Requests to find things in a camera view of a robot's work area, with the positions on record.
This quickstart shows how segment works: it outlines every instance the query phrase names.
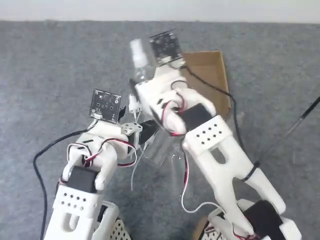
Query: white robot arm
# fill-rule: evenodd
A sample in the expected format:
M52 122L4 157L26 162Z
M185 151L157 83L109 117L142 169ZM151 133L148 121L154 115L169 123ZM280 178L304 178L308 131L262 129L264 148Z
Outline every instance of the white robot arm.
M171 60L170 63L164 64L168 59ZM232 183L234 178L244 179L249 174L253 169L252 162L237 143L223 118L217 115L212 102L194 89L188 88L187 80L179 71L179 67L184 65L184 60L181 57L174 60L168 56L162 60L164 61L159 61L160 66L156 68L153 79L143 82L131 80L132 91L145 113L154 117L172 136L184 136L184 150L199 166L225 213L223 219L227 222L228 228L220 226L220 230L224 230L225 236L229 236L228 240L238 239L236 234L233 234L234 228L246 236L255 236L256 223L248 219L249 216L244 212L248 204L245 208L241 201L237 201ZM218 163L212 155L211 151L216 148L224 155L225 164ZM272 212L272 217L279 219L286 205L261 169L257 168L245 183L254 188L264 200L251 206L251 210L253 207L263 209ZM211 214L209 220L214 219L216 215ZM279 223L278 229L283 235L282 238L271 238L271 232L270 236L265 234L263 239L301 239L297 226L291 220Z
M103 103L97 102L99 107L116 108L109 104L114 101L109 93L95 91L107 98ZM112 114L108 116L112 121L115 119ZM97 121L94 127L68 146L67 164L59 179L45 240L131 239L118 219L118 207L103 201L103 191L117 166L135 165L136 150L154 135L158 126L154 123L148 130L148 121L141 125L136 121L122 125L114 122ZM135 160L119 163L131 155Z

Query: white plastic base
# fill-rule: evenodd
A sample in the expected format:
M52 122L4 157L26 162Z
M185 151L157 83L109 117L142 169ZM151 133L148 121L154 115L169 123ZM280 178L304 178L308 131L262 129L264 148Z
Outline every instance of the white plastic base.
M251 207L254 203L245 199L240 199L238 202L239 207L245 211ZM233 228L230 222L226 219L222 219L218 215L222 211L216 209L208 216L209 225L207 227L214 227L216 231L210 233L204 233L201 240L239 240L233 234ZM294 221L281 217L283 224L279 227L286 240L301 240L302 236ZM236 228L236 233L241 236L246 236L246 233ZM262 238L261 240L271 240L269 236Z
M124 222L118 219L113 225L112 233L106 240L131 240L129 233L127 232Z

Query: white wall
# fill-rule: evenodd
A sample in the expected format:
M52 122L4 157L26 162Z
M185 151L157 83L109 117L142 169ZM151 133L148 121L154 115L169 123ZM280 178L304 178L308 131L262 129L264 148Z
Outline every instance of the white wall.
M320 0L0 0L0 19L320 23Z

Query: red and white wire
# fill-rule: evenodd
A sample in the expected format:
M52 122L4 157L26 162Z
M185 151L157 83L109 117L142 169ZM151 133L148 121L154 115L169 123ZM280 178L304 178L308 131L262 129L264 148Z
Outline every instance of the red and white wire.
M206 202L203 202L201 203L196 209L194 210L188 210L186 209L185 207L185 204L184 204L184 197L185 197L185 193L186 193L186 190L187 190L187 186L188 186L188 182L189 182L189 162L188 162L188 158L187 158L187 155L186 153L183 151L183 154L184 154L184 164L185 164L185 171L184 171L184 186L183 186L183 189L182 189L182 194L181 194L181 206L183 208L183 210L189 214L194 214L196 213L200 208L202 208L204 205L213 205L215 207L217 207L218 209L220 209L223 213L224 213L224 216L227 216L226 212L216 203L214 202L211 202L211 201L206 201Z
M108 139L104 140L101 143L101 146L100 146L98 152L93 154L89 158L86 158L85 161L86 162L88 162L88 161L92 162L95 159L95 157L98 156L101 153L101 151L103 150L103 145L105 143L107 143L107 142L110 142L110 141L115 141L115 142L118 142L118 143L121 143L121 144L125 144L128 147L132 148L133 151L134 151L135 160L133 162L129 162L129 163L118 163L119 167L127 168L127 167L132 167L132 166L134 166L136 164L136 162L138 160L138 157L137 157L137 150L136 150L135 146L132 145L131 143L127 142L127 141L124 141L124 140L121 140L121 139L118 139L118 138L108 138Z
M71 147L73 147L73 146L81 147L81 148L86 149L86 151L88 153L87 155L84 154L84 156L86 156L86 157L90 157L92 155L92 153L90 151L90 148L87 145L79 143L79 142L73 142L73 143L70 143L68 145L68 147L66 148L66 160L67 160L67 162L69 162L69 160L70 160L70 150L71 150Z

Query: small hole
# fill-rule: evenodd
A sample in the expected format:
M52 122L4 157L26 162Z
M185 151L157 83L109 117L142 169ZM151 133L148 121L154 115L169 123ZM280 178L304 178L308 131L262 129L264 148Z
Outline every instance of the small hole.
M91 142L93 142L93 140L92 140L92 139L90 139L90 140L86 140L86 141L83 141L83 143L84 143L84 144L91 143Z
M163 98L159 99L159 101L156 104L160 104L162 103L162 101L163 101Z

